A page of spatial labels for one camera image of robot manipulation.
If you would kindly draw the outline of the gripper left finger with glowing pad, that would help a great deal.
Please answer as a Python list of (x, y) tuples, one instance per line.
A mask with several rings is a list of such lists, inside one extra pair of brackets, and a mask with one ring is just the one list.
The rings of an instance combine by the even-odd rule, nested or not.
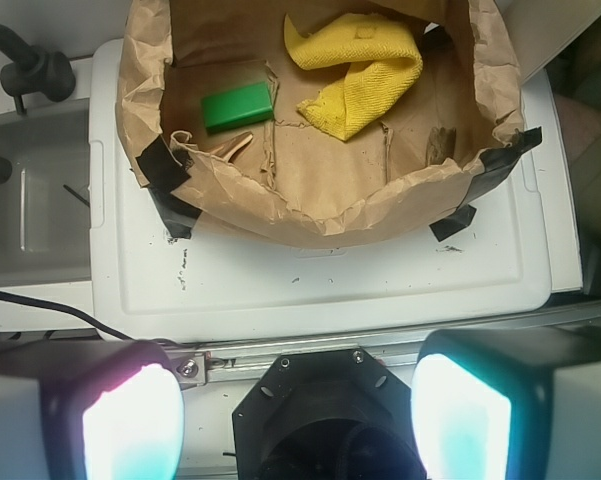
[(172, 479), (183, 439), (158, 344), (0, 342), (0, 479)]

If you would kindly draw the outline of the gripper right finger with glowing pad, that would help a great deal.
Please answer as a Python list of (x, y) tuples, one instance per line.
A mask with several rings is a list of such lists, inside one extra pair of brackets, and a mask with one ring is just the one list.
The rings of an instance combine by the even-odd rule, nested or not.
[(432, 479), (601, 479), (601, 327), (436, 330), (411, 388)]

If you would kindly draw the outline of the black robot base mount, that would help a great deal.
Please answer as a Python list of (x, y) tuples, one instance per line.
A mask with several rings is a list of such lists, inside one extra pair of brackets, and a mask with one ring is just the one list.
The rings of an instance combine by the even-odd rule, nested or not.
[(268, 371), (232, 414), (241, 479), (424, 479), (411, 389), (378, 363)]

